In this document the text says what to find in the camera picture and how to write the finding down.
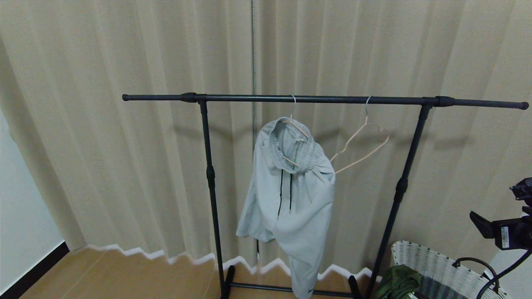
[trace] dark green garment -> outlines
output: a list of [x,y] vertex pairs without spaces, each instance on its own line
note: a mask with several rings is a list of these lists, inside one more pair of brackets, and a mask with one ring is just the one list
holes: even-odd
[[405,265],[393,266],[386,273],[375,292],[377,299],[405,299],[419,288],[421,274]]

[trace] black metal clothes rack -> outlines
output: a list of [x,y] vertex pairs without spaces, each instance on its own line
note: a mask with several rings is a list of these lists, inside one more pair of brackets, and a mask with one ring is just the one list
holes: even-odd
[[[296,96],[298,103],[343,103],[343,104],[365,104],[367,97],[352,97],[352,96]],[[235,267],[230,266],[227,272],[227,276],[223,276],[222,267],[222,249],[220,244],[220,228],[218,225],[218,209],[216,204],[216,192],[214,184],[214,167],[212,166],[211,156],[211,141],[209,135],[209,121],[207,118],[207,102],[293,102],[294,98],[291,95],[278,96],[278,95],[208,95],[208,94],[196,94],[185,93],[181,95],[122,95],[124,101],[183,101],[187,103],[198,103],[201,108],[202,123],[203,123],[203,137],[205,141],[205,155],[207,160],[207,183],[209,185],[209,193],[211,198],[212,220],[214,226],[214,240],[216,243],[216,256],[218,259],[218,273],[220,278],[221,299],[228,299],[232,287],[241,288],[254,288],[275,290],[281,292],[291,292],[291,288],[277,287],[277,286],[265,286],[254,284],[242,284],[233,281],[235,275]],[[399,210],[403,196],[408,188],[408,176],[412,168],[415,153],[419,146],[419,140],[423,133],[423,127],[425,121],[433,107],[449,107],[449,106],[476,106],[476,107],[499,107],[499,108],[511,108],[525,110],[528,108],[527,102],[502,102],[502,101],[482,101],[473,99],[455,99],[446,96],[436,97],[379,97],[372,96],[369,104],[396,104],[396,105],[421,105],[421,111],[419,112],[418,123],[415,127],[414,136],[408,156],[406,158],[403,174],[397,182],[395,187],[395,196],[386,228],[383,233],[383,237],[380,242],[379,251],[373,266],[368,289],[365,293],[365,298],[369,299],[373,287],[375,286],[375,280],[379,273],[380,266],[383,262],[386,247],[388,245],[390,234],[394,226],[395,218]],[[351,293],[343,292],[330,292],[324,290],[315,290],[316,295],[337,296],[337,297],[349,297],[355,299],[361,299],[362,294],[356,283],[354,276],[350,276],[348,279]]]

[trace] white label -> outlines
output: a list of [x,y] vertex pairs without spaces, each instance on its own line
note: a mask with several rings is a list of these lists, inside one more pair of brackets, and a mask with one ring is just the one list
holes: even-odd
[[508,234],[508,227],[501,227],[502,247],[510,248],[510,234]]

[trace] curtain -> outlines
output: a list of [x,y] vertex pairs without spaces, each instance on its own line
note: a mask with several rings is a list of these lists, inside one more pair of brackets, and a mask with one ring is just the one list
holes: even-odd
[[[125,103],[121,94],[435,96],[532,102],[530,1],[90,1],[0,7],[1,105],[70,248],[118,244],[167,256],[214,252],[197,104]],[[256,125],[293,104],[256,105]],[[371,267],[419,107],[369,105],[390,132],[337,176],[323,269]],[[297,104],[328,157],[364,105]],[[209,103],[224,260],[256,263],[236,225],[252,173],[251,103]],[[435,108],[390,242],[454,258],[496,248],[470,222],[520,215],[508,187],[530,176],[529,111]],[[362,131],[333,165],[386,135]],[[286,256],[259,244],[266,264]]]

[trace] laundry basket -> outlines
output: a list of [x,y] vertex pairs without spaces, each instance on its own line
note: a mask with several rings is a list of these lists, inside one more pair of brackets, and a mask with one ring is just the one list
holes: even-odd
[[[462,266],[460,261],[473,260],[487,266],[495,276],[495,271],[486,263],[462,258],[457,261],[416,243],[399,241],[392,246],[396,265],[407,267],[421,274],[418,292],[429,299],[476,299],[478,292],[488,282],[480,274]],[[498,282],[490,286],[482,299],[511,299]]]

